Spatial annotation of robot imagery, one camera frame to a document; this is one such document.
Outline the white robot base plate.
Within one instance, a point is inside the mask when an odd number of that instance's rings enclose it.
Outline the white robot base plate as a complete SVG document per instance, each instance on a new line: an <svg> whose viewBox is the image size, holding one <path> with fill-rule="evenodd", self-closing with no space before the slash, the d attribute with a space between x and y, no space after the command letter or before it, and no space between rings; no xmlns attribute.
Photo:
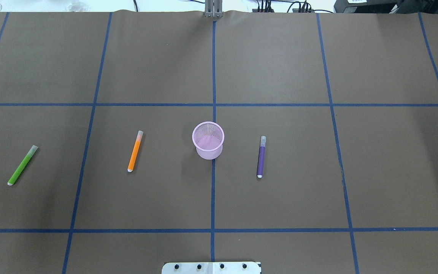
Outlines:
<svg viewBox="0 0 438 274"><path fill-rule="evenodd" d="M162 274L261 274L260 262L170 262L163 265Z"/></svg>

